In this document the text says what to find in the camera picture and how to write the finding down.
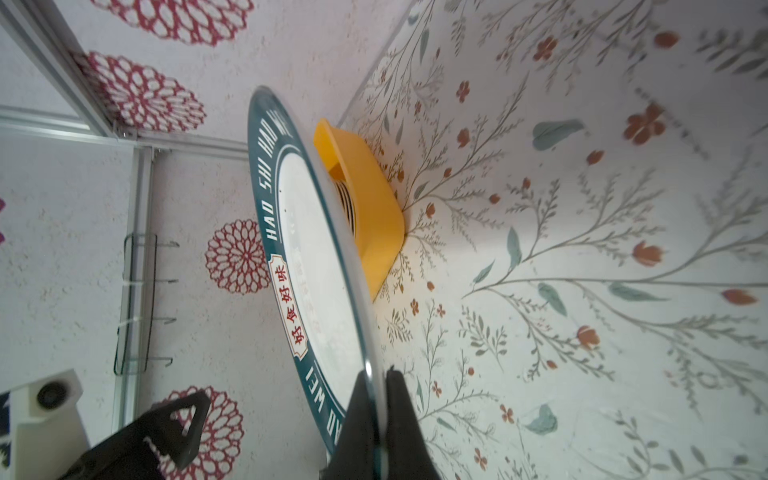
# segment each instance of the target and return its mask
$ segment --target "red mandala pattern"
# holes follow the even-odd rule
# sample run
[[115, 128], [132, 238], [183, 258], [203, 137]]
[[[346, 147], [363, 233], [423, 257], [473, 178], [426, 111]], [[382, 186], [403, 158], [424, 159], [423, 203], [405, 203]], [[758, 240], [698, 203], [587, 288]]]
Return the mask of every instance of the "red mandala pattern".
[[188, 45], [216, 46], [246, 27], [251, 0], [91, 0], [131, 27]]
[[[210, 398], [210, 410], [200, 437], [200, 452], [182, 471], [176, 470], [170, 457], [162, 457], [160, 470], [166, 480], [221, 480], [232, 471], [235, 459], [240, 456], [240, 441], [244, 434], [243, 416], [237, 410], [237, 402], [225, 392], [217, 392], [209, 386], [204, 389], [191, 386], [183, 392], [173, 391], [165, 402], [191, 395], [198, 390], [205, 390]], [[193, 413], [189, 409], [177, 413], [177, 419], [184, 429], [189, 429], [192, 417]]]
[[92, 51], [75, 61], [108, 110], [130, 127], [156, 131], [194, 130], [205, 112], [194, 93], [174, 78], [125, 57]]
[[264, 244], [253, 220], [236, 220], [216, 230], [205, 260], [210, 278], [232, 293], [255, 293], [270, 284]]

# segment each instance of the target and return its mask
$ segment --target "plate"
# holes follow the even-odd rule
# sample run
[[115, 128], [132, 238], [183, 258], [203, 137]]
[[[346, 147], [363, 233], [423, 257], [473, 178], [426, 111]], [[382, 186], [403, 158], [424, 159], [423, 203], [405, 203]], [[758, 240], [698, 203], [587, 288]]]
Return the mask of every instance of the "plate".
[[386, 434], [386, 391], [353, 235], [323, 162], [304, 138], [284, 103], [269, 88], [259, 87], [250, 102], [248, 151], [261, 238], [280, 308], [276, 321], [285, 327], [307, 402], [333, 454], [359, 372], [366, 373], [378, 439]]

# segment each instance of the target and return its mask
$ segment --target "red circular pattern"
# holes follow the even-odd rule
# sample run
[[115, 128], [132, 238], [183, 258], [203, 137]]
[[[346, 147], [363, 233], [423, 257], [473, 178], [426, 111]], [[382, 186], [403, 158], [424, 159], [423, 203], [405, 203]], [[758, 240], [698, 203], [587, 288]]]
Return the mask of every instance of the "red circular pattern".
[[205, 267], [219, 288], [255, 293], [270, 284], [264, 245], [253, 220], [236, 220], [208, 242]]
[[187, 131], [203, 123], [194, 93], [152, 67], [95, 51], [74, 59], [108, 110], [130, 127]]
[[215, 46], [246, 27], [251, 0], [91, 0], [132, 27], [189, 45]]
[[[212, 387], [198, 389], [191, 386], [183, 392], [172, 392], [165, 401], [175, 400], [205, 390], [210, 398], [210, 410], [205, 418], [203, 435], [200, 437], [200, 452], [182, 471], [170, 457], [162, 457], [160, 470], [166, 480], [221, 480], [232, 471], [235, 459], [240, 456], [240, 441], [243, 438], [243, 416], [237, 410], [237, 402], [225, 392], [217, 392]], [[180, 410], [177, 419], [189, 429], [192, 423], [192, 411]]]

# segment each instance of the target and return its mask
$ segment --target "orange flower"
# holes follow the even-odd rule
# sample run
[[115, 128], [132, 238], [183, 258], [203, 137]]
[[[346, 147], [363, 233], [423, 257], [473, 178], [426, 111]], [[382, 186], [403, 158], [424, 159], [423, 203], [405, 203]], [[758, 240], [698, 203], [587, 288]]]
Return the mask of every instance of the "orange flower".
[[469, 80], [463, 81], [458, 85], [458, 90], [456, 91], [456, 96], [458, 97], [458, 102], [460, 104], [464, 103], [464, 99], [469, 95]]
[[721, 295], [733, 305], [750, 305], [757, 301], [757, 298], [751, 296], [744, 290], [739, 290], [737, 288], [726, 290], [722, 292]]
[[581, 346], [587, 350], [592, 350], [592, 346], [600, 345], [600, 337], [598, 336], [598, 333], [590, 326], [582, 326], [576, 332], [576, 338], [578, 338]]
[[504, 406], [503, 403], [499, 406], [499, 408], [502, 409], [502, 420], [505, 422], [515, 423], [515, 419], [512, 418], [512, 409], [508, 409]]
[[462, 131], [458, 133], [456, 140], [458, 141], [458, 147], [464, 148], [466, 144], [469, 143], [469, 129], [463, 128]]
[[664, 109], [651, 102], [645, 109], [645, 114], [634, 114], [627, 118], [629, 127], [624, 131], [624, 138], [632, 140], [635, 145], [642, 145], [654, 135], [661, 135], [667, 129], [663, 123], [657, 120]]
[[538, 45], [536, 45], [537, 51], [533, 55], [533, 61], [539, 61], [542, 58], [544, 60], [549, 60], [549, 58], [552, 56], [552, 51], [557, 46], [558, 41], [555, 40], [551, 35], [548, 36], [546, 40], [540, 41]]
[[475, 449], [475, 463], [480, 465], [483, 472], [488, 467], [488, 459], [480, 454], [480, 449]]
[[654, 44], [658, 48], [672, 48], [677, 41], [680, 40], [680, 36], [673, 31], [662, 31], [657, 33], [654, 37]]
[[645, 240], [634, 246], [632, 256], [640, 264], [645, 266], [654, 266], [661, 261], [661, 248], [651, 245], [645, 246]]
[[603, 150], [593, 151], [591, 154], [587, 155], [587, 163], [590, 165], [596, 164], [597, 162], [603, 159], [604, 154], [605, 154], [605, 151]]

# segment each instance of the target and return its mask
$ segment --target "yellow container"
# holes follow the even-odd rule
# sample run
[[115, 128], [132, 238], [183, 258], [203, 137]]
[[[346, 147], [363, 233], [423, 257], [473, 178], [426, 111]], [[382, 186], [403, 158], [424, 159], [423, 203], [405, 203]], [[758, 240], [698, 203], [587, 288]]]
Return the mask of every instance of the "yellow container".
[[352, 198], [355, 245], [374, 300], [406, 236], [402, 211], [362, 138], [322, 119], [314, 143], [331, 178], [343, 182]]

